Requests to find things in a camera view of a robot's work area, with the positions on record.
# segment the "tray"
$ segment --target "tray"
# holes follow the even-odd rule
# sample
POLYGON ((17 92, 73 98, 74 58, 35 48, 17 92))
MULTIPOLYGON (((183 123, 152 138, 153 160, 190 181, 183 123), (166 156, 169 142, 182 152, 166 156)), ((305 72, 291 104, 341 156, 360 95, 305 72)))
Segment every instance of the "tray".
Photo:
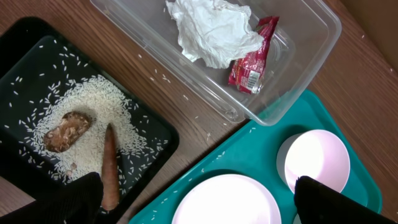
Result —
POLYGON ((351 173, 342 194, 380 213, 379 188, 321 101, 306 90, 277 124, 264 127, 250 121, 141 210, 130 224, 171 223, 179 203, 194 186, 221 174, 242 174, 262 183, 276 199, 282 223, 291 224, 297 209, 293 193, 278 176, 276 155, 288 137, 311 129, 335 133, 348 149, 351 173))
MULTIPOLYGON (((32 134, 23 124, 19 124, 21 119, 33 129, 33 123, 43 117, 39 113, 45 112, 44 107, 49 104, 40 103, 40 99, 52 92, 48 86, 60 82, 59 93, 56 94, 62 96, 74 87, 69 80, 81 83, 82 78, 101 75, 131 100, 128 104, 133 118, 131 124, 140 136, 146 138, 144 151, 148 149, 148 155, 135 157, 118 154, 119 175, 124 176, 120 180, 120 188, 124 189, 120 191, 120 203, 109 213, 99 209, 96 219, 97 223, 116 223, 176 150, 179 140, 174 127, 41 19, 23 18, 0 38, 0 61, 0 175, 34 198, 45 197, 69 181, 52 178, 49 171, 53 170, 57 160, 40 156, 37 148, 26 139, 32 134), (23 81, 16 82, 16 77, 23 78, 23 81), (27 117, 32 119, 34 108, 37 118, 28 122, 27 117), (142 168, 143 164, 148 165, 146 169, 142 168), (127 174, 132 167, 135 171, 127 174)), ((49 99, 54 104, 58 98, 54 97, 54 92, 52 96, 49 99)))

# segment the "carrot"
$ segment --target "carrot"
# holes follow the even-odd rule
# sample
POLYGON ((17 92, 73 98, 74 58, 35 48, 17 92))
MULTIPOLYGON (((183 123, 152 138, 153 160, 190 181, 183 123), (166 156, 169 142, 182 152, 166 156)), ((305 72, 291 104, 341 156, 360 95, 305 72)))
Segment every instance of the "carrot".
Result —
POLYGON ((104 196, 102 207, 113 210, 119 203, 119 179, 118 165, 116 162, 116 143, 111 124, 108 124, 105 132, 104 157, 102 160, 102 183, 104 185, 104 196))

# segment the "snack wrapper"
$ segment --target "snack wrapper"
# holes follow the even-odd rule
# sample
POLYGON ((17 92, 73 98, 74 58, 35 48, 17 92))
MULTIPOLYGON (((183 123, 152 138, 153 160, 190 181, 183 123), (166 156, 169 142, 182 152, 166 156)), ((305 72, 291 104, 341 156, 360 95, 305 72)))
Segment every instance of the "snack wrapper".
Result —
POLYGON ((261 48, 248 53, 244 58, 235 61, 229 74, 228 84, 236 85, 243 93, 259 93, 259 80, 266 69, 266 60, 279 16, 260 19, 255 31, 264 38, 261 48))

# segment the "wooden table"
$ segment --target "wooden table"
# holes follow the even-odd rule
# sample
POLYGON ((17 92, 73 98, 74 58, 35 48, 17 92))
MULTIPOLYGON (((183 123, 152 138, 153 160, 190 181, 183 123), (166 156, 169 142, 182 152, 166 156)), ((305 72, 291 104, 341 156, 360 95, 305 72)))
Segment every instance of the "wooden table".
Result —
MULTIPOLYGON (((339 0, 326 0, 343 32, 310 85, 324 102, 383 194, 382 214, 398 220, 398 76, 390 71, 339 0)), ((89 1, 1 0, 0 34, 24 16, 41 17, 100 64, 117 81, 174 125, 180 146, 120 220, 127 221, 243 124, 229 124, 89 1), (164 73, 171 84, 164 82, 164 73), (207 133, 211 138, 206 141, 207 133)), ((0 178, 0 216, 33 199, 0 178)))

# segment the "crumpled white tissue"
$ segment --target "crumpled white tissue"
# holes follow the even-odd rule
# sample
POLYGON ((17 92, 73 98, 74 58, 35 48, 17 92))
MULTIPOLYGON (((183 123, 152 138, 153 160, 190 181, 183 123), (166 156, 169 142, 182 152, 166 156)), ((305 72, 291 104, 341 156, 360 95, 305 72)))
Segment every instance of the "crumpled white tissue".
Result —
POLYGON ((166 1, 179 31, 182 54, 192 62, 203 58, 206 66, 228 68, 232 60, 260 49, 264 40, 249 26, 249 6, 224 0, 166 1))

